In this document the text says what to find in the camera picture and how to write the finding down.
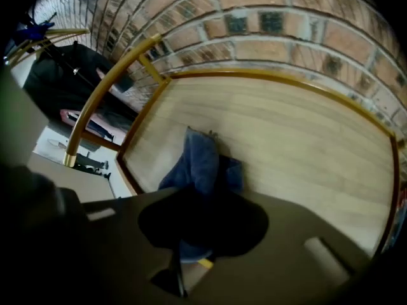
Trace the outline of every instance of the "blue garment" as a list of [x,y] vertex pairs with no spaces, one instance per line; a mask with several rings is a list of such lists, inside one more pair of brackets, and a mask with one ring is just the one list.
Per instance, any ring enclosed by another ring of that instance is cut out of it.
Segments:
[[[241,162],[220,156],[212,136],[188,127],[183,154],[163,178],[159,189],[167,187],[183,189],[190,185],[209,201],[222,189],[236,192],[243,190],[243,175]],[[211,249],[190,245],[183,240],[179,243],[181,262],[196,262],[211,254]]]

